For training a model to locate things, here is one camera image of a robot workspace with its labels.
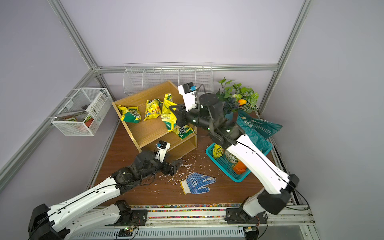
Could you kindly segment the small yellow bag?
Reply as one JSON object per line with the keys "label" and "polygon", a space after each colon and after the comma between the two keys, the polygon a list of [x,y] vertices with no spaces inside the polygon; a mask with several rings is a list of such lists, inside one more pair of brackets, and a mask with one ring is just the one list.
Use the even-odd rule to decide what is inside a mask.
{"label": "small yellow bag", "polygon": [[223,148],[222,146],[219,146],[217,144],[214,145],[213,147],[213,158],[215,160],[221,158],[223,156]]}

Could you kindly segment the teal plastic basket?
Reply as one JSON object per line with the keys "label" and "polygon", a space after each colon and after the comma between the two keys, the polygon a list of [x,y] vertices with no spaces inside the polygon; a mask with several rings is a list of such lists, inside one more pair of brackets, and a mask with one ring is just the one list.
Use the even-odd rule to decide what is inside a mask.
{"label": "teal plastic basket", "polygon": [[214,150],[215,143],[211,144],[209,147],[206,149],[206,154],[207,156],[211,159],[211,161],[220,169],[222,172],[227,175],[232,181],[235,183],[240,183],[242,182],[250,173],[251,171],[247,169],[244,173],[238,175],[234,170],[233,170],[233,165],[231,164],[225,155],[221,156],[218,159],[215,159],[213,156],[213,150]]}

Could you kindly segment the large green soil bag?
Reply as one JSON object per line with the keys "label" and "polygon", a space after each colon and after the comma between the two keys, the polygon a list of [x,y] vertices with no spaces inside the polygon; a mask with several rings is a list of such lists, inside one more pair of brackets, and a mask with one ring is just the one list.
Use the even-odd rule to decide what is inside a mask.
{"label": "large green soil bag", "polygon": [[[253,145],[265,156],[273,148],[273,144],[268,141],[268,138],[279,132],[282,125],[264,121],[259,118],[253,118],[245,111],[239,111],[236,123],[243,129],[245,134],[250,138]],[[224,150],[227,166],[226,173],[234,179],[239,180],[250,170],[229,148]]]}

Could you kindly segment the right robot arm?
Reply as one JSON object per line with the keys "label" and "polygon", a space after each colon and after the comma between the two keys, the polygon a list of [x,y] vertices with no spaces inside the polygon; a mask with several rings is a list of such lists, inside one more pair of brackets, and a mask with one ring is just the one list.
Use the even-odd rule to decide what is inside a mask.
{"label": "right robot arm", "polygon": [[169,106],[177,125],[194,125],[209,132],[213,142],[237,157],[261,182],[264,189],[249,197],[242,205],[243,212],[254,217],[261,212],[277,215],[286,207],[299,178],[276,167],[251,141],[235,122],[225,118],[223,103],[215,94],[203,94],[184,100],[183,105]]}

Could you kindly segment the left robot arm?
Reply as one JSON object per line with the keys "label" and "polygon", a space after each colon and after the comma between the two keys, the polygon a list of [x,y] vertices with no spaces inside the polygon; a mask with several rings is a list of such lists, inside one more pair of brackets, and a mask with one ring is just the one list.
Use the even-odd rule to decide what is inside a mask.
{"label": "left robot arm", "polygon": [[93,188],[60,204],[34,208],[28,226],[31,240],[68,240],[102,226],[132,225],[146,222],[146,211],[133,211],[124,200],[93,212],[100,204],[141,186],[143,180],[154,179],[157,173],[173,176],[182,160],[166,162],[160,151],[143,151],[134,162],[121,168]]}

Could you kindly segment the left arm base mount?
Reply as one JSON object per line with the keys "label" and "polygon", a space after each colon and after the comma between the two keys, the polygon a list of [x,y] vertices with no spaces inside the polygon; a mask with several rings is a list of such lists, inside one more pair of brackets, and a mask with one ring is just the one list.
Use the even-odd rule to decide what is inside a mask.
{"label": "left arm base mount", "polygon": [[148,210],[133,210],[127,204],[125,200],[118,200],[114,203],[119,209],[120,217],[113,224],[108,224],[107,226],[128,226],[133,224],[138,224],[139,226],[144,226],[148,217]]}

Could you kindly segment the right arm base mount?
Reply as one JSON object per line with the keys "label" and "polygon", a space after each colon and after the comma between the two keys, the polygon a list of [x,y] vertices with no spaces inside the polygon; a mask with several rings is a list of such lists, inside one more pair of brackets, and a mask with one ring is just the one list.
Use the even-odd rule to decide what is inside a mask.
{"label": "right arm base mount", "polygon": [[246,200],[248,200],[248,198],[249,197],[247,197],[239,207],[226,209],[226,216],[224,220],[229,225],[254,224],[258,226],[268,222],[265,212],[260,212],[252,217],[243,210],[243,205],[245,204]]}

